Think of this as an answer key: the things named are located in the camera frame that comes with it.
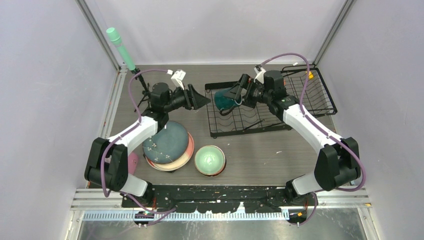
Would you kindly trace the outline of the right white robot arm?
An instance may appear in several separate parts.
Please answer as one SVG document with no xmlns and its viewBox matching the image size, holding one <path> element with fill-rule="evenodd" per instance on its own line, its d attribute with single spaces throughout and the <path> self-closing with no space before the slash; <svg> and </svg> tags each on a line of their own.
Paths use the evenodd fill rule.
<svg viewBox="0 0 424 240">
<path fill-rule="evenodd" d="M 267 105 L 271 114 L 296 130 L 317 153 L 313 172 L 286 183 L 285 198 L 291 205 L 299 205 L 306 194 L 340 189 L 365 177 L 357 141 L 341 137 L 316 120 L 299 99 L 287 92 L 280 71 L 261 70 L 255 78 L 243 74 L 224 96 L 250 108 L 258 103 Z"/>
</svg>

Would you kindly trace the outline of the dark green mug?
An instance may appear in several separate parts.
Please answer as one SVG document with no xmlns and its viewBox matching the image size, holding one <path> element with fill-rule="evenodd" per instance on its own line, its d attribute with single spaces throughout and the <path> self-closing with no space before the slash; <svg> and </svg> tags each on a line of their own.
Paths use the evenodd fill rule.
<svg viewBox="0 0 424 240">
<path fill-rule="evenodd" d="M 214 94 L 215 106 L 219 110 L 219 114 L 221 116 L 229 115 L 236 107 L 239 107 L 242 104 L 242 98 L 240 98 L 240 101 L 237 102 L 232 98 L 226 97 L 225 94 L 229 91 L 230 88 L 225 88 Z"/>
</svg>

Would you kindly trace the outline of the black wire dish rack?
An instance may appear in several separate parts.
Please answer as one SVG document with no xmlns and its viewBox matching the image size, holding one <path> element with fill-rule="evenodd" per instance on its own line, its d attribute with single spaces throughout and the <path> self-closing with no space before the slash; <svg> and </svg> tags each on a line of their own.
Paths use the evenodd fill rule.
<svg viewBox="0 0 424 240">
<path fill-rule="evenodd" d="M 206 83 L 206 97 L 211 102 L 206 105 L 210 136 L 218 137 L 257 134 L 275 131 L 290 131 L 292 128 L 269 112 L 268 106 L 258 103 L 255 108 L 244 105 L 236 107 L 228 115 L 222 116 L 216 106 L 214 96 L 221 90 L 232 87 L 235 81 Z"/>
</svg>

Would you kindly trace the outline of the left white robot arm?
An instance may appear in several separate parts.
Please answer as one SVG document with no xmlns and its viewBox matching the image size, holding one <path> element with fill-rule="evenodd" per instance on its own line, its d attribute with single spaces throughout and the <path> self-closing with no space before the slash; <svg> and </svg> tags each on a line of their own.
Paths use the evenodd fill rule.
<svg viewBox="0 0 424 240">
<path fill-rule="evenodd" d="M 129 173 L 129 154 L 166 126 L 169 112 L 179 108 L 198 110 L 211 101 L 192 84 L 171 91 L 168 84 L 156 83 L 145 96 L 148 107 L 132 125 L 110 139 L 98 137 L 92 142 L 84 171 L 87 181 L 106 189 L 105 196 L 109 191 L 131 194 L 141 207 L 148 207 L 154 197 L 148 190 L 149 182 Z"/>
</svg>

